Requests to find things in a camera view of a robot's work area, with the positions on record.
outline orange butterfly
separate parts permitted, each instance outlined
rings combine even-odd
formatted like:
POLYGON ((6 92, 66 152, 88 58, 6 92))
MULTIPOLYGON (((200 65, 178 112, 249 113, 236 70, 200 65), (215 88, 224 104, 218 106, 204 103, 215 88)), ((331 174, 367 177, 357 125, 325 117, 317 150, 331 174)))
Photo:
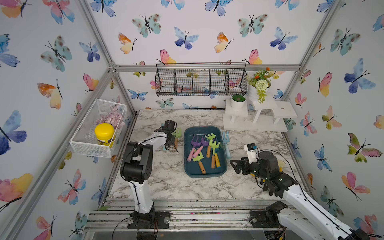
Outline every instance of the orange butterfly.
POLYGON ((332 126, 334 126, 334 127, 341 127, 341 123, 336 121, 334 118, 336 118, 336 117, 333 114, 332 106, 329 106, 329 108, 327 110, 327 115, 323 115, 323 121, 327 122, 325 124, 327 129, 332 129, 332 126))
POLYGON ((47 98, 51 98, 50 106, 52 108, 60 109, 61 107, 61 100, 63 99, 63 96, 60 92, 59 87, 59 79, 56 79, 57 87, 46 84, 46 83, 38 83, 37 88, 39 89, 40 93, 43 96, 46 96, 47 98))

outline teal butterfly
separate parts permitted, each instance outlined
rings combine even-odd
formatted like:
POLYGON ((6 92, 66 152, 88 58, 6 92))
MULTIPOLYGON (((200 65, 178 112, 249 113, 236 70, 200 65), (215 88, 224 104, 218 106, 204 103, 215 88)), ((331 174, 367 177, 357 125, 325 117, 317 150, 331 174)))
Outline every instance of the teal butterfly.
POLYGON ((66 46, 64 46, 64 38, 62 36, 58 36, 55 40, 55 43, 52 47, 51 43, 49 43, 49 46, 45 45, 46 47, 49 47, 52 51, 45 51, 40 55, 41 60, 47 63, 51 63, 53 68, 56 68, 57 70, 60 70, 62 72, 65 71, 65 67, 63 62, 65 60, 71 60, 72 54, 70 52, 70 49, 66 46))
POLYGON ((159 104, 161 108, 165 108, 166 106, 173 107, 173 98, 168 98, 167 100, 162 99, 162 100, 157 100, 156 103, 159 104))
POLYGON ((151 33, 151 30, 152 32, 156 33, 156 34, 159 34, 160 31, 161 31, 161 26, 160 24, 158 24, 157 22, 160 20, 160 15, 159 14, 154 14, 152 16, 150 16, 147 20, 147 17, 146 15, 144 14, 144 17, 142 15, 140 15, 143 19, 138 19, 138 18, 135 18, 135 19, 132 19, 132 23, 138 27, 137 28, 137 31, 143 35, 143 37, 147 37, 148 36, 148 31, 149 33, 151 33))
POLYGON ((239 32, 241 33, 241 36, 243 38, 248 35, 249 31, 252 32, 253 30, 255 34, 259 34, 263 30, 264 24, 262 22, 267 19, 268 15, 263 14, 253 20, 254 15, 252 17, 251 15, 249 15, 249 17, 251 18, 251 22, 249 22, 248 19, 245 18, 237 20, 237 23, 240 26, 239 32))

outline wooden handle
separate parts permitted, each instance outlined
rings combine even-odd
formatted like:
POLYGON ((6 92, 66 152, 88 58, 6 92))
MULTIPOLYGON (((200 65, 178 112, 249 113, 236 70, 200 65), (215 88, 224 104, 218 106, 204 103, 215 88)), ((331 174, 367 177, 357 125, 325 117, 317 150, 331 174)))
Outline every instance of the wooden handle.
POLYGON ((211 156, 211 146, 208 146, 207 157, 210 157, 210 156, 211 156))
POLYGON ((221 168, 220 161, 218 160, 218 155, 215 153, 215 161, 216 161, 216 167, 221 168))
POLYGON ((211 161, 211 168, 212 169, 216 168, 215 161, 216 161, 215 155, 212 155, 212 161, 211 161))
POLYGON ((199 161, 199 166, 200 166, 202 174, 206 174, 207 172, 205 171, 205 168, 204 168, 203 163, 201 161, 199 161))

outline butterfly wallpaper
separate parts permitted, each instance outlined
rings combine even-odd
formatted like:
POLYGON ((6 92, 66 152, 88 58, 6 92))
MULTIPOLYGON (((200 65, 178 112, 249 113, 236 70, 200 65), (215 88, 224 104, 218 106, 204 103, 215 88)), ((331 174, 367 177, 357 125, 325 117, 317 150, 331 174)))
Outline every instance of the butterfly wallpaper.
MULTIPOLYGON (((328 11, 331 3, 319 1, 317 12, 328 11)), ((377 207, 384 167, 384 111, 379 101, 384 91, 383 13, 379 2, 348 1, 315 44, 292 90, 283 91, 298 115, 285 119, 290 129, 286 134, 308 174, 307 187, 331 214, 353 229, 361 228, 371 240, 384 237, 384 210, 377 207)))

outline wall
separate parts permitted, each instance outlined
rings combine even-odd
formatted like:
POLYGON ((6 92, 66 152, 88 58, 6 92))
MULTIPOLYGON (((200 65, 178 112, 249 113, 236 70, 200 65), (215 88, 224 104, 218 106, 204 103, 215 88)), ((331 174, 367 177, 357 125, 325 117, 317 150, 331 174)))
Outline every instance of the wall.
POLYGON ((384 90, 381 73, 384 28, 379 29, 383 26, 383 14, 384 5, 380 0, 348 1, 338 10, 336 18, 321 39, 322 48, 325 49, 305 66, 312 71, 311 74, 303 84, 300 84, 298 79, 289 95, 298 118, 294 120, 296 125, 293 129, 288 131, 288 137, 292 143, 297 138, 298 151, 301 154, 298 160, 305 174, 312 175, 310 182, 316 189, 314 192, 320 204, 329 209, 332 214, 337 213, 341 221, 354 229, 361 227, 367 233, 378 235, 384 235, 384 210, 381 207, 384 193, 380 177, 384 167, 384 156, 381 155, 384 151, 384 108, 381 101, 384 90), (331 52, 335 31, 341 29, 345 33, 346 27, 351 29, 348 34, 358 34, 347 37, 343 43, 343 46, 346 46, 348 39, 354 39, 351 43, 352 48, 344 55, 340 50, 331 52), (325 84, 327 80, 323 80, 328 72, 332 73, 329 85, 325 84), (369 74, 351 84, 351 81, 360 77, 362 73, 369 74), (317 78, 322 81, 322 91, 319 93, 317 78), (329 86, 328 95, 326 94, 327 86, 329 86), (307 97, 301 104, 302 108, 295 103, 298 93, 301 93, 302 98, 307 97), (329 115, 331 117, 335 115, 335 118, 329 122, 333 124, 332 128, 326 127, 329 106, 332 106, 333 110, 329 115), (307 112, 310 113, 310 121, 314 121, 311 123, 313 133, 305 136, 305 129, 300 126, 300 122, 307 112), (357 137, 359 143, 350 142, 350 133, 357 137), (359 149, 364 143, 370 144, 365 147, 365 151, 359 149), (322 145, 324 146, 323 156, 319 152, 322 145), (354 156, 355 147, 347 145, 355 146, 359 150, 358 156, 361 157, 354 156), (322 158, 326 158, 325 162, 331 171, 318 161, 322 158), (366 162, 360 161, 359 158, 366 159, 366 162), (318 168, 318 163, 323 166, 322 170, 318 168), (325 186, 329 192, 327 197, 324 193, 325 186), (343 214, 335 212, 336 209, 341 209, 343 214))

